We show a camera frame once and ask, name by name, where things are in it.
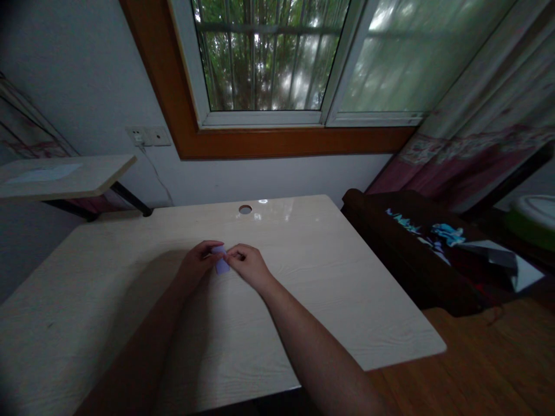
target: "wooden floor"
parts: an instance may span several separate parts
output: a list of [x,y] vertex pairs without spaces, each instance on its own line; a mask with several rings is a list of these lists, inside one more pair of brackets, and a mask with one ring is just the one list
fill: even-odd
[[[555,315],[531,299],[494,311],[453,318],[424,312],[447,352],[368,373],[402,415],[555,415]],[[303,390],[253,400],[210,415],[309,414],[318,411]]]

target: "finger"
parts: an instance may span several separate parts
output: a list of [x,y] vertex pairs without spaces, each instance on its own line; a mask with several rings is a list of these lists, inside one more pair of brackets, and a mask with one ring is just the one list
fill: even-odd
[[256,250],[254,247],[248,246],[247,244],[237,244],[236,246],[231,247],[228,251],[228,255],[235,255],[240,254],[246,256],[248,253],[253,252]]
[[205,262],[208,265],[208,267],[211,268],[216,263],[218,263],[219,259],[221,259],[223,257],[224,257],[223,253],[217,253],[217,254],[213,254],[213,255],[210,255],[210,256],[206,257],[202,262]]
[[216,241],[216,240],[204,240],[201,243],[198,243],[193,250],[196,252],[204,253],[210,251],[212,247],[223,246],[224,243]]
[[241,260],[230,255],[224,256],[224,260],[235,270],[237,270],[237,267],[241,264]]

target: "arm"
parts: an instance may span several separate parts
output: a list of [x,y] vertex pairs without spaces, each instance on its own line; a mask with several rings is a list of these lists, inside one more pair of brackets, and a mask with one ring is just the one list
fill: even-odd
[[324,414],[387,412],[362,368],[274,278],[256,248],[239,244],[225,261],[263,298],[299,381]]
[[148,414],[162,377],[164,358],[185,300],[221,258],[209,255],[222,242],[204,241],[187,253],[176,277],[75,415]]

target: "green container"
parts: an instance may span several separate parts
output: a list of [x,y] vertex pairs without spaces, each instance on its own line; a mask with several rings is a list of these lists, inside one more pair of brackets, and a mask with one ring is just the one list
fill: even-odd
[[555,251],[555,196],[522,196],[513,203],[504,221],[523,240]]

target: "purple paper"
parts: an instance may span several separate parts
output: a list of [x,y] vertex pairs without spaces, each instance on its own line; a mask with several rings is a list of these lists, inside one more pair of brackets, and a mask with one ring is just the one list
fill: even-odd
[[[225,255],[224,246],[217,246],[212,248],[212,254],[223,253]],[[230,271],[230,266],[228,263],[225,262],[222,258],[219,259],[216,263],[216,273],[223,274]]]

